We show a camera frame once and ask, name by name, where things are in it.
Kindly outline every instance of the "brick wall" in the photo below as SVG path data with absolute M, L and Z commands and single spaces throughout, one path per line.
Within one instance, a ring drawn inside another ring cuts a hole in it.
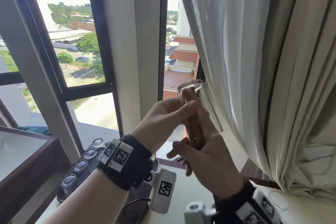
M 68 27 L 71 29 L 84 29 L 84 30 L 96 32 L 95 23 L 68 21 Z

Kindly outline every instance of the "red tiled roof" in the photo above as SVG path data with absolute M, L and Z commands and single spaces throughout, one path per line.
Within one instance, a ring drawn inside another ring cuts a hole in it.
M 189 52 L 189 51 L 179 51 L 174 50 L 173 53 L 170 55 L 170 59 L 178 59 L 178 60 L 185 60 L 185 61 L 193 61 L 196 62 L 198 56 L 198 52 Z
M 174 38 L 173 42 L 184 43 L 184 44 L 194 44 L 195 40 L 192 37 L 177 36 Z
M 177 91 L 163 90 L 163 99 L 176 98 L 179 96 Z

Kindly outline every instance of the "right hand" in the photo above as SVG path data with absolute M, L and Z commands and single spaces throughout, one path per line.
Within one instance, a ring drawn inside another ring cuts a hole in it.
M 189 146 L 184 141 L 174 142 L 173 155 L 183 157 L 194 171 L 199 182 L 220 199 L 238 193 L 243 185 L 243 177 L 237 170 L 223 137 L 216 130 L 209 113 L 200 107 L 197 117 L 205 139 L 201 150 Z

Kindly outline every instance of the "shrub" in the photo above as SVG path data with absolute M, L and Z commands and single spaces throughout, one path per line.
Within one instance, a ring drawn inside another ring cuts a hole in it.
M 73 57 L 67 52 L 60 52 L 57 55 L 57 59 L 61 63 L 71 63 L 74 60 Z

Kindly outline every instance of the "forearm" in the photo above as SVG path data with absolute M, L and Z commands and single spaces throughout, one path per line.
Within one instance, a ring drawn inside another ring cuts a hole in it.
M 128 196 L 98 169 L 67 198 L 45 223 L 115 223 Z

